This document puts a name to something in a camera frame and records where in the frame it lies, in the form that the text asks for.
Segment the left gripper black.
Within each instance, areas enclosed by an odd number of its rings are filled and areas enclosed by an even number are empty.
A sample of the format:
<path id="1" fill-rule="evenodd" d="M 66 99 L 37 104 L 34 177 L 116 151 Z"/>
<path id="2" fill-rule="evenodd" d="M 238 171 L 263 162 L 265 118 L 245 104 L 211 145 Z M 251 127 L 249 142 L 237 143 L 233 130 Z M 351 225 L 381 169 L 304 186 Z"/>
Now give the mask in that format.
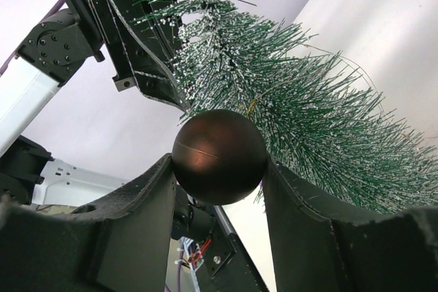
<path id="1" fill-rule="evenodd" d="M 190 104 L 177 86 L 171 59 L 179 43 L 175 27 L 161 26 L 155 18 L 139 18 L 169 5 L 134 0 L 67 0 L 92 33 L 99 36 L 116 71 L 112 80 L 119 91 L 137 88 L 140 93 L 187 111 Z"/>

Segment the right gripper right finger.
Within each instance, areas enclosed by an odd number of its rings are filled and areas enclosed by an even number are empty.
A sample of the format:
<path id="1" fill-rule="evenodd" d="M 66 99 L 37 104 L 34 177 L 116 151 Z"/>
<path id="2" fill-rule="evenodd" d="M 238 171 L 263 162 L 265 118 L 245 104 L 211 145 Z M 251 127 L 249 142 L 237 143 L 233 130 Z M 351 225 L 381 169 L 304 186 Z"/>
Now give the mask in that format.
<path id="1" fill-rule="evenodd" d="M 279 291 L 436 291 L 437 209 L 382 215 L 271 160 L 263 178 Z"/>

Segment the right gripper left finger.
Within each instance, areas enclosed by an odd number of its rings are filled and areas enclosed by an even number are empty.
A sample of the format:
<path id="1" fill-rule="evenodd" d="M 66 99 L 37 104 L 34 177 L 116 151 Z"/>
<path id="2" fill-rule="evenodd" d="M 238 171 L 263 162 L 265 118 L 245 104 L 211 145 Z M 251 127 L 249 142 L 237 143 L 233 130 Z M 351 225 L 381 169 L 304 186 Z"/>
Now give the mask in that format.
<path id="1" fill-rule="evenodd" d="M 2 291 L 163 291 L 175 201 L 170 155 L 70 214 L 1 201 Z"/>

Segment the dark red bauble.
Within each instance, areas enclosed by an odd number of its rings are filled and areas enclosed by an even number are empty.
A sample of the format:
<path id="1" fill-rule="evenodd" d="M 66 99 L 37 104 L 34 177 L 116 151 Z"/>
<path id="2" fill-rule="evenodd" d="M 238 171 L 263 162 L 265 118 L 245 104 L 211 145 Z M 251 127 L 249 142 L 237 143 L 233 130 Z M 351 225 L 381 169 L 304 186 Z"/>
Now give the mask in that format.
<path id="1" fill-rule="evenodd" d="M 182 126 L 171 157 L 175 177 L 190 196 L 228 205 L 241 201 L 259 185 L 268 151 L 252 121 L 234 111 L 215 109 Z"/>

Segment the small frosted christmas tree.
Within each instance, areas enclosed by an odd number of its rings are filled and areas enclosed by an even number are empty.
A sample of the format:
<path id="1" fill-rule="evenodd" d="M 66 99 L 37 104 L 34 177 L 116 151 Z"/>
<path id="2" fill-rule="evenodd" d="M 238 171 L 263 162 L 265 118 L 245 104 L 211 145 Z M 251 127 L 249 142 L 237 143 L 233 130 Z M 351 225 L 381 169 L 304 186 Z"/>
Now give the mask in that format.
<path id="1" fill-rule="evenodd" d="M 237 0 L 134 0 L 153 6 L 180 42 L 169 64 L 185 118 L 229 109 L 252 120 L 269 153 L 350 204 L 379 213 L 437 204 L 435 148 L 381 109 L 382 95 L 354 87 L 339 54 L 291 55 L 299 24 L 243 12 Z"/>

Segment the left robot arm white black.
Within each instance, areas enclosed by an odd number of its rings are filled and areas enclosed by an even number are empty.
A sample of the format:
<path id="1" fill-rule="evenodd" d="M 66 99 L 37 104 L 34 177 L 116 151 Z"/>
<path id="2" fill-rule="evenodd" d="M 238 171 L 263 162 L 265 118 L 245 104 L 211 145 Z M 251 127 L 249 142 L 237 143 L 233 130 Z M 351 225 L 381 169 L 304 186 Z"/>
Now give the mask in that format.
<path id="1" fill-rule="evenodd" d="M 1 67 L 1 195 L 24 205 L 80 207 L 123 186 L 119 178 L 55 159 L 23 131 L 105 47 L 119 91 L 142 95 L 182 111 L 171 58 L 181 22 L 157 11 L 177 0 L 59 0 Z"/>

